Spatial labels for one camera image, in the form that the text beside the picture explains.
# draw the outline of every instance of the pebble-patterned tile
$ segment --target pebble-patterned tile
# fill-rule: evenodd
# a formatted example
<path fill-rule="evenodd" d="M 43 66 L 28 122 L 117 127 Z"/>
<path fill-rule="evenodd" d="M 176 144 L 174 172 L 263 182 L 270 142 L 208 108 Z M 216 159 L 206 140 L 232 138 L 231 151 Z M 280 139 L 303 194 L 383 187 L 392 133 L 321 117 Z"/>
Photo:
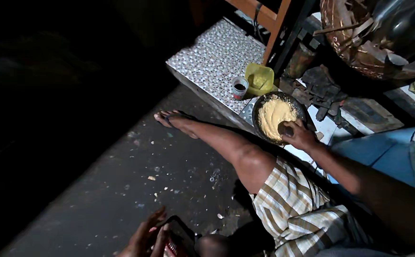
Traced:
<path fill-rule="evenodd" d="M 247 64 L 260 64 L 264 52 L 263 45 L 222 19 L 166 63 L 239 114 L 249 99 L 233 99 L 231 80 L 244 76 Z"/>

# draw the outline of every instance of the yellow powder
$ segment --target yellow powder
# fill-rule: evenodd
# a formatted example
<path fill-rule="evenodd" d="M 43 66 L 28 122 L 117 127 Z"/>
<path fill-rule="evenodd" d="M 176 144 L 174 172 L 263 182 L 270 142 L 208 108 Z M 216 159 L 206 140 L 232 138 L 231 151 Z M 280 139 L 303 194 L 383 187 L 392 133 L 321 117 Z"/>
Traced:
<path fill-rule="evenodd" d="M 282 101 L 279 97 L 273 95 L 271 100 L 264 103 L 258 110 L 258 121 L 262 131 L 271 139 L 280 141 L 277 126 L 282 121 L 295 121 L 296 110 L 288 102 Z"/>

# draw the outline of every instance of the dark liquid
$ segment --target dark liquid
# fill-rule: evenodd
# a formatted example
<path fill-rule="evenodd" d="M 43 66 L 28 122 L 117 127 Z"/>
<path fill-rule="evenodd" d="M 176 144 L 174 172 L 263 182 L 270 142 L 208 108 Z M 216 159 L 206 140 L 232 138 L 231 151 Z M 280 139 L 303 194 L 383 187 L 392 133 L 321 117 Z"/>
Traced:
<path fill-rule="evenodd" d="M 245 86 L 244 85 L 242 85 L 242 84 L 236 84 L 236 85 L 234 85 L 234 88 L 236 88 L 237 90 L 245 90 Z"/>

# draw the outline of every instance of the pestle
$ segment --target pestle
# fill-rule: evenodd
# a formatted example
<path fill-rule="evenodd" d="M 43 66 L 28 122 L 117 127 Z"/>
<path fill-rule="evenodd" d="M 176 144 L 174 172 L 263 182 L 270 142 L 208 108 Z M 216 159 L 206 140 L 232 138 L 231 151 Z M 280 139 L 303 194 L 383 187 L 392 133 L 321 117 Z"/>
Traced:
<path fill-rule="evenodd" d="M 279 135 L 285 135 L 287 137 L 293 136 L 293 128 L 285 126 L 284 121 L 279 123 L 279 125 L 277 126 L 277 131 L 279 132 Z"/>

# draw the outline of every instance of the man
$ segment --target man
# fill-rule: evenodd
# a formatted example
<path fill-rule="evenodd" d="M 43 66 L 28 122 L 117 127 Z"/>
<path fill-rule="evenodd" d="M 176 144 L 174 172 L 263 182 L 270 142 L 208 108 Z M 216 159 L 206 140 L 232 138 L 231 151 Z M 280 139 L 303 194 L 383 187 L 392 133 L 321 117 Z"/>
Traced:
<path fill-rule="evenodd" d="M 341 245 L 364 239 L 361 229 L 346 207 L 331 206 L 329 196 L 285 160 L 276 160 L 235 132 L 199 122 L 176 110 L 162 111 L 154 117 L 166 127 L 175 127 L 203 140 L 234 166 L 253 197 L 263 226 L 274 237 L 276 256 L 377 256 L 379 253 L 368 249 L 353 253 L 349 252 L 352 249 L 340 250 Z M 285 125 L 293 128 L 294 135 L 281 135 L 283 140 L 310 155 L 325 172 L 361 199 L 386 227 L 415 247 L 415 188 L 334 155 L 315 140 L 300 120 Z M 157 211 L 143 222 L 121 256 L 141 256 L 149 229 L 163 215 L 164 210 Z M 166 230 L 160 229 L 151 256 L 162 256 Z"/>

